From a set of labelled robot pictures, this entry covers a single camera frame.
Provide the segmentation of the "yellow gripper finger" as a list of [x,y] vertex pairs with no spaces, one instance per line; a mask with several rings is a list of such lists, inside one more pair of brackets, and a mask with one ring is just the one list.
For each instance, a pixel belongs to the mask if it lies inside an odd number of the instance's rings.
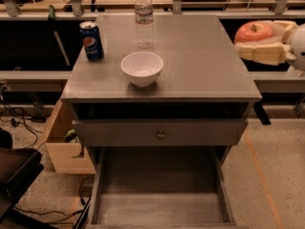
[[298,27],[295,21],[289,20],[264,20],[264,23],[271,27],[274,35],[281,38],[283,43],[286,43],[289,36]]
[[275,41],[274,38],[257,42],[234,44],[235,52],[242,58],[256,63],[277,66],[286,61],[295,61],[289,45]]

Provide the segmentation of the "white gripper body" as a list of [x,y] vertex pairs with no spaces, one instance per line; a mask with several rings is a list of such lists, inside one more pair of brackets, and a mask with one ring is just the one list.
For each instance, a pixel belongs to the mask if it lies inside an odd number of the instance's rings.
[[287,61],[295,69],[305,71],[305,24],[293,30],[287,44],[290,47]]

